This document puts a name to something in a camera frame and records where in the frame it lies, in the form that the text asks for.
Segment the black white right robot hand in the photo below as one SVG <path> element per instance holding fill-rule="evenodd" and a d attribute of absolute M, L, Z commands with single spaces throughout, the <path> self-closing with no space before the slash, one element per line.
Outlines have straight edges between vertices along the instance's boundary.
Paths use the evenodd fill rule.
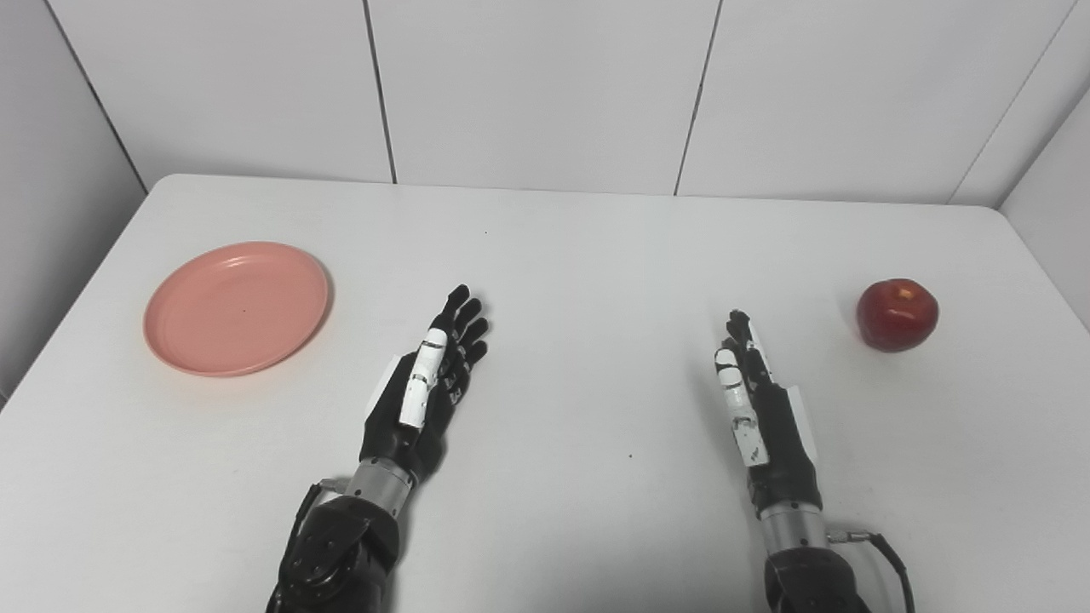
<path fill-rule="evenodd" d="M 779 504 L 822 510 L 818 469 L 806 450 L 794 402 L 772 375 L 744 311 L 735 309 L 728 315 L 714 368 L 756 513 Z"/>

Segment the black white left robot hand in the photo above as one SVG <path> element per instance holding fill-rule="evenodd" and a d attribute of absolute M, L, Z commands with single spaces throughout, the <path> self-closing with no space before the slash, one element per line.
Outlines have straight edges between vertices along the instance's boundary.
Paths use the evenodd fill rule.
<path fill-rule="evenodd" d="M 393 462 L 413 484 L 436 473 L 456 407 L 488 352 L 483 311 L 479 296 L 459 284 L 416 349 L 393 358 L 371 402 L 359 461 Z"/>

